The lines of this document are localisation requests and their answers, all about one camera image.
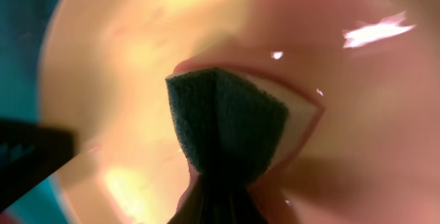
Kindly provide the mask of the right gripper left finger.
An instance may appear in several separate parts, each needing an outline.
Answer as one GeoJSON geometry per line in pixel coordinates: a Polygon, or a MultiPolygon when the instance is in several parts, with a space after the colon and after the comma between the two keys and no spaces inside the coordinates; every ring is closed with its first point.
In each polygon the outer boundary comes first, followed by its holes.
{"type": "Polygon", "coordinates": [[[219,224],[220,184],[198,176],[168,224],[219,224]]]}

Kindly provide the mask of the green scrub sponge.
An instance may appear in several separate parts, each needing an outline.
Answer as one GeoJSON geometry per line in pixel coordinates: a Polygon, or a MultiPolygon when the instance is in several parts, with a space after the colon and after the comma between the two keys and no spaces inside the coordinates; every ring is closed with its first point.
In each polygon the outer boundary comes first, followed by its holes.
{"type": "Polygon", "coordinates": [[[305,142],[321,108],[264,78],[219,68],[166,79],[178,141],[208,181],[248,185],[305,142]]]}

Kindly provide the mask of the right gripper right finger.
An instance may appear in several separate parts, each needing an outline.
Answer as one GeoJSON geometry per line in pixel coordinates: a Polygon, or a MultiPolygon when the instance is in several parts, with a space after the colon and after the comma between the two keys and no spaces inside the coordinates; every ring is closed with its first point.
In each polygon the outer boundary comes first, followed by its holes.
{"type": "Polygon", "coordinates": [[[221,182],[219,187],[220,224],[267,224],[245,184],[221,182]]]}

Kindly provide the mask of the yellow plate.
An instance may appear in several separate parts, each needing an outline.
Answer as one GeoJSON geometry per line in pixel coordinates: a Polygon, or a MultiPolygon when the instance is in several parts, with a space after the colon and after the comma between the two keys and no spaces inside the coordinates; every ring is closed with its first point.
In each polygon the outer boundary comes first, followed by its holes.
{"type": "Polygon", "coordinates": [[[166,223],[190,184],[165,79],[244,73],[298,106],[251,192],[270,223],[439,222],[439,0],[62,0],[42,123],[74,223],[166,223]]]}

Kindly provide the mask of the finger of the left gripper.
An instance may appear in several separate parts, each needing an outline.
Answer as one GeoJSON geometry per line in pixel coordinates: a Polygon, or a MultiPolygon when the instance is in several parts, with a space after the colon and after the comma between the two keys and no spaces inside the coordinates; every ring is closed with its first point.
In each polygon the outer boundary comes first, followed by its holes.
{"type": "Polygon", "coordinates": [[[1,211],[48,178],[74,155],[75,133],[1,120],[1,211]]]}

